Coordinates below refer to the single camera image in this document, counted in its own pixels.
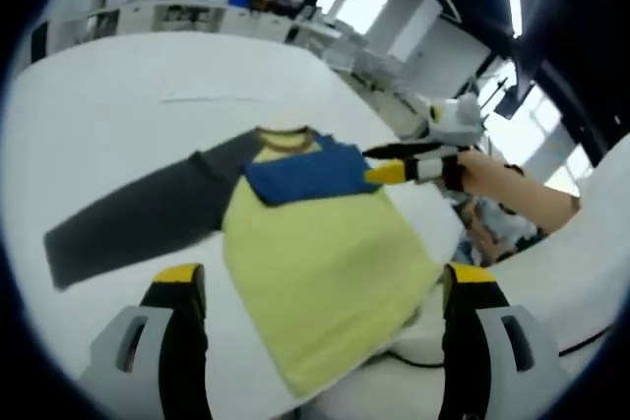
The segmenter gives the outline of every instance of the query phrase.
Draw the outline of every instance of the gray sleeve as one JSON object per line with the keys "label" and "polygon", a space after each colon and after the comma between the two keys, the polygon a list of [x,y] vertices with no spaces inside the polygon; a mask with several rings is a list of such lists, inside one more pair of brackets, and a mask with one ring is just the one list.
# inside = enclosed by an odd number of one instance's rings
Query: gray sleeve
{"label": "gray sleeve", "polygon": [[196,152],[94,202],[44,235],[59,288],[181,250],[221,229],[254,131]]}

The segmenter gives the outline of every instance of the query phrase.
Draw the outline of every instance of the white table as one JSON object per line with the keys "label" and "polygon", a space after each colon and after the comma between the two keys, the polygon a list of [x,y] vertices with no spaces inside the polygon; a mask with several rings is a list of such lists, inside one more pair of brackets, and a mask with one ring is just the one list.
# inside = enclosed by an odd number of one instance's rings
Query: white table
{"label": "white table", "polygon": [[[76,379],[95,336],[122,307],[139,303],[159,270],[200,262],[208,297],[206,384],[215,418],[271,418],[301,403],[286,389],[231,284],[220,234],[62,293],[53,289],[42,235],[122,184],[256,125],[308,124],[367,148],[395,139],[378,116],[307,51],[195,32],[70,48],[26,69],[8,98],[5,238],[28,315],[52,359]],[[435,187],[388,192],[430,242],[432,256],[441,263],[450,258],[456,218]]]}

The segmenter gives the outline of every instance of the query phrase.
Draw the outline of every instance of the black cable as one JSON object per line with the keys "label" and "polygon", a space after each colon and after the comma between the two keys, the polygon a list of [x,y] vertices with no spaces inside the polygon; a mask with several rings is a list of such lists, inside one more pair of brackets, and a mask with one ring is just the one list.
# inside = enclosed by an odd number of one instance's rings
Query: black cable
{"label": "black cable", "polygon": [[[608,333],[609,330],[610,330],[610,327],[606,327],[602,331],[598,331],[593,336],[588,337],[584,341],[580,341],[579,343],[574,344],[573,346],[570,346],[570,347],[568,347],[566,349],[563,349],[562,351],[560,351],[558,356],[560,358],[562,358],[564,356],[568,356],[569,354],[575,353],[576,351],[579,351],[582,348],[584,348],[584,347],[586,347],[586,346],[588,346],[590,344],[593,344],[598,339],[600,339],[602,336],[604,336],[606,333]],[[442,368],[444,368],[444,363],[439,363],[439,364],[414,363],[413,361],[410,361],[409,359],[405,359],[403,356],[401,356],[400,354],[398,354],[398,353],[396,353],[394,351],[387,351],[384,354],[386,356],[389,356],[390,358],[394,358],[397,361],[405,363],[408,366],[412,366],[414,368],[423,368],[423,369],[442,369]]]}

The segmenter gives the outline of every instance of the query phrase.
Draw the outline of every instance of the table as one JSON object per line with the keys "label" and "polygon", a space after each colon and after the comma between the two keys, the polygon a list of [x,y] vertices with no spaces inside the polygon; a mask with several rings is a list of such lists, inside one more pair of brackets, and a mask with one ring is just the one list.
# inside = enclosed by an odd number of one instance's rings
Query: table
{"label": "table", "polygon": [[[134,34],[70,48],[26,69],[8,100],[7,250],[32,326],[62,370],[78,378],[92,340],[122,307],[140,302],[157,272],[200,262],[215,418],[271,418],[303,402],[288,392],[231,284],[221,234],[64,292],[53,289],[42,235],[112,189],[256,125],[308,124],[365,149],[396,139],[378,116],[305,50],[198,32]],[[430,242],[432,257],[448,260],[460,227],[437,189],[409,184],[388,193]]]}

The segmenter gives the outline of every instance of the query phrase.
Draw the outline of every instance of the ceiling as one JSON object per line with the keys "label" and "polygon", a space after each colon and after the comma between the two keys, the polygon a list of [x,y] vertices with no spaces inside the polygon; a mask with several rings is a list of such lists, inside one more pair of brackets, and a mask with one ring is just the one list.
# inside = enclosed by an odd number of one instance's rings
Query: ceiling
{"label": "ceiling", "polygon": [[[445,0],[440,0],[449,13]],[[617,0],[521,0],[524,34],[512,38],[509,0],[452,0],[461,28],[494,52],[512,57],[520,85],[531,79],[547,91],[574,139],[598,161],[630,131],[630,96],[624,85]]]}

